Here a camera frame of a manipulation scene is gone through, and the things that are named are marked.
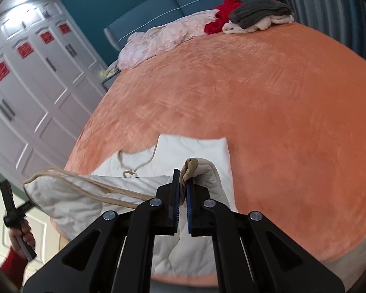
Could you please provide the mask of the person's left hand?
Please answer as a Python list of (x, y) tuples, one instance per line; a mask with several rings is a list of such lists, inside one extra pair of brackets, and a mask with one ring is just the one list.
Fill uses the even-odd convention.
[(27, 220), (23, 220), (21, 223), (21, 229), (19, 228), (10, 228), (9, 229), (9, 238), (11, 242), (11, 248), (16, 252), (16, 254), (23, 258), (27, 259), (26, 255), (24, 254), (21, 246), (18, 243), (18, 237), (21, 237), (29, 246), (33, 249), (35, 248), (35, 237), (31, 232), (30, 224)]

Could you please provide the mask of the red sleeved forearm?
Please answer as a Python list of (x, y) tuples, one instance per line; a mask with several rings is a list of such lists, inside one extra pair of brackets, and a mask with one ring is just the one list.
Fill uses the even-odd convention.
[(7, 258), (1, 265), (1, 270), (16, 288), (21, 289), (27, 265), (28, 260), (19, 256), (11, 247)]

